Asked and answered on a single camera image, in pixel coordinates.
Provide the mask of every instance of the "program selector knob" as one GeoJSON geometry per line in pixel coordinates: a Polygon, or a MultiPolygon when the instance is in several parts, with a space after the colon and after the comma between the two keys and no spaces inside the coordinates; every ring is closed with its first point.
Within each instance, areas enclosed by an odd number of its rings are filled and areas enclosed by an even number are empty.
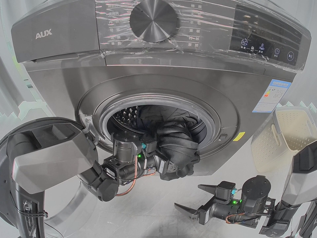
{"type": "Polygon", "coordinates": [[[177,14],[165,1],[144,0],[133,8],[130,27],[141,40],[161,42],[176,33],[177,14]]]}

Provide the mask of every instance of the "qr code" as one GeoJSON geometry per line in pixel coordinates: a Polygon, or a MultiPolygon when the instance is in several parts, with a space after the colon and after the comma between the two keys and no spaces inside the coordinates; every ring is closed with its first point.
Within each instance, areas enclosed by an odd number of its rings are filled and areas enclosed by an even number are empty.
{"type": "Polygon", "coordinates": [[[282,98],[284,93],[286,92],[286,90],[283,90],[283,89],[278,89],[275,93],[275,95],[273,96],[273,98],[282,98]]]}

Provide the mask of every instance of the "yellow warning sticker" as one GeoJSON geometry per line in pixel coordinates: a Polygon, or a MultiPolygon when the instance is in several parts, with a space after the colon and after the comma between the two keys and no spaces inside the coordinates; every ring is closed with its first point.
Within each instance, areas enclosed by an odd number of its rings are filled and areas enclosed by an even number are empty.
{"type": "Polygon", "coordinates": [[[245,134],[245,132],[240,132],[238,134],[238,136],[233,141],[239,141],[243,137],[244,134],[245,134]]]}

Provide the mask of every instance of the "aux logo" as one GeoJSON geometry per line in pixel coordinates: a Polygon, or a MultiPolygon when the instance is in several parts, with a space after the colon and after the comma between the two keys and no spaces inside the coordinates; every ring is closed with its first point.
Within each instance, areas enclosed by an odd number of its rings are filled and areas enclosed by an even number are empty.
{"type": "Polygon", "coordinates": [[[45,36],[48,36],[48,35],[52,35],[51,30],[52,30],[52,29],[50,29],[50,30],[45,30],[45,31],[44,31],[44,34],[43,34],[43,32],[41,32],[41,34],[40,34],[40,33],[37,33],[35,39],[37,39],[37,38],[42,38],[42,37],[45,37],[45,36]]]}

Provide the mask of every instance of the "play pause button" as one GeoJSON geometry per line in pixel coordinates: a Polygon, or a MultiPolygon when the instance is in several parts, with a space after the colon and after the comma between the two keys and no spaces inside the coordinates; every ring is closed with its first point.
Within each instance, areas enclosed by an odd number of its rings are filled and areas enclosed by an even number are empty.
{"type": "Polygon", "coordinates": [[[292,51],[289,51],[287,54],[287,60],[292,61],[294,59],[294,53],[292,51]]]}

